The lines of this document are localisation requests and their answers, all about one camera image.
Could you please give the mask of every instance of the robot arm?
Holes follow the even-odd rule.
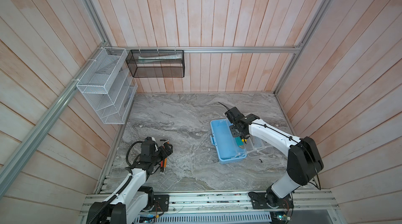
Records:
[[[303,139],[283,132],[254,114],[244,116],[233,107],[225,113],[231,123],[233,137],[259,137],[271,144],[287,157],[286,173],[267,189],[266,201],[271,208],[279,206],[279,199],[284,198],[299,186],[306,185],[324,168],[317,146],[313,139]]]
[[[153,174],[153,167],[173,153],[173,146],[164,143],[158,147],[153,137],[147,137],[145,141],[138,141],[134,144],[139,143],[141,143],[141,154],[133,164],[127,161],[128,175],[103,202],[93,203],[88,211],[87,224],[130,224],[141,210],[151,211],[153,209],[153,189],[142,185]]]

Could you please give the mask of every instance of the pink wooden wall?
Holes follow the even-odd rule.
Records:
[[[92,0],[113,46],[297,45],[321,0]],[[288,53],[186,54],[185,78],[139,92],[273,91]]]
[[[81,0],[0,0],[0,166],[100,43]],[[77,94],[0,200],[0,222],[75,223],[115,134]]]
[[[348,223],[402,221],[401,52],[402,0],[335,0],[279,92]]]

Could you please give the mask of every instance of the aluminum frame rail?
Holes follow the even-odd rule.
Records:
[[[90,59],[94,59],[100,52],[100,48],[104,47],[107,42],[99,45],[98,50],[93,52]],[[80,69],[77,75],[74,76],[66,88],[63,90],[61,95],[56,101],[50,106],[46,113],[39,119],[38,123],[29,131],[28,135],[14,151],[13,155],[7,160],[6,164],[0,170],[0,199],[7,192],[8,188],[17,178],[18,174],[24,166],[27,164],[31,156],[35,153],[38,146],[41,144],[43,139],[46,137],[50,129],[53,127],[55,122],[58,120],[61,113],[68,106],[69,102],[73,99],[75,93],[77,92],[77,82],[78,79],[84,74],[87,68],[90,66],[91,61],[87,61],[84,66]]]
[[[165,214],[201,214],[286,211],[284,208],[254,210],[248,196],[249,191],[192,191],[192,192],[155,192],[169,195],[169,210]],[[94,202],[102,202],[110,194],[87,195],[77,223],[86,223],[88,210]],[[294,211],[328,210],[337,211],[339,205],[329,189],[297,189],[293,193]]]
[[[126,50],[183,50],[184,53],[298,53],[300,48],[294,46],[264,47],[125,47]]]
[[[279,79],[278,85],[276,86],[274,90],[274,94],[277,95],[283,85],[285,84],[287,78],[289,77],[291,71],[293,70],[294,66],[296,65],[297,61],[299,60],[300,55],[303,53],[304,48],[306,45],[308,45],[309,41],[313,37],[314,33],[316,32],[318,26],[320,25],[322,19],[324,18],[325,14],[327,13],[329,7],[331,6],[332,2],[334,0],[323,0],[320,7],[317,10],[317,13],[315,14],[311,24],[309,25],[305,35],[303,36],[303,39],[301,40],[301,43],[299,44],[300,50],[297,52],[292,59],[290,60],[288,66],[286,67],[285,71],[283,72],[283,75]]]

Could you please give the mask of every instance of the marble tabletop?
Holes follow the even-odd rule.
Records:
[[[138,140],[167,138],[173,145],[164,173],[157,171],[145,185],[154,191],[265,190],[286,170],[287,159],[268,147],[236,163],[220,164],[211,144],[211,120],[225,118],[226,109],[237,106],[290,133],[273,94],[268,92],[211,94],[139,94],[134,97],[122,141],[118,147],[106,189],[113,192],[127,175],[126,152]],[[139,153],[136,145],[130,161]]]

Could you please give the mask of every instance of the metal grate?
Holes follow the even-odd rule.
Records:
[[[128,73],[128,69],[118,73],[108,94],[83,93],[85,99],[101,119],[106,120],[105,117],[115,114],[120,110],[124,96],[133,79]]]
[[[205,213],[205,214],[164,214],[155,223],[257,223],[271,222],[269,212],[256,213]],[[133,222],[139,223],[139,217]]]
[[[77,88],[82,93],[107,94],[126,57],[123,48],[103,48],[78,81]]]
[[[130,50],[126,63],[133,77],[184,77],[183,50]]]
[[[116,113],[113,113],[107,117],[101,118],[103,123],[110,123],[110,124],[124,124],[127,115],[128,115],[128,109],[129,105],[133,102],[134,99],[134,94],[137,91],[138,85],[135,84],[135,86],[130,86],[127,89],[127,92],[123,96],[122,103],[119,106],[119,109],[117,110]]]

